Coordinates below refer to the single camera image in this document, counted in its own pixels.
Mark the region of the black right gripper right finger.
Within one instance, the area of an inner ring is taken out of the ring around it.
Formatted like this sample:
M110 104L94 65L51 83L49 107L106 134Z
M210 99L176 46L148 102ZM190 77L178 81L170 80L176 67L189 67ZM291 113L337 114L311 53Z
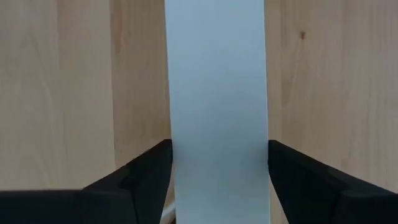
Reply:
M289 224L398 224L398 194L353 177L276 140L271 182Z

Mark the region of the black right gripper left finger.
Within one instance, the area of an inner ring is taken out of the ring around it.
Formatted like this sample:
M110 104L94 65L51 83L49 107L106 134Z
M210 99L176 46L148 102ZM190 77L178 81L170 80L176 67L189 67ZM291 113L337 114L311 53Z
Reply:
M132 204L133 224L160 224L172 163L172 141L164 139L85 189L124 193Z

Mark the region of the white duct cover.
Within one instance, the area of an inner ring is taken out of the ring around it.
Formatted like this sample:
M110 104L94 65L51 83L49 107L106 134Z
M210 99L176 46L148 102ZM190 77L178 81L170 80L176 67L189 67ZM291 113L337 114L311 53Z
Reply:
M270 224L264 0L165 0L177 224Z

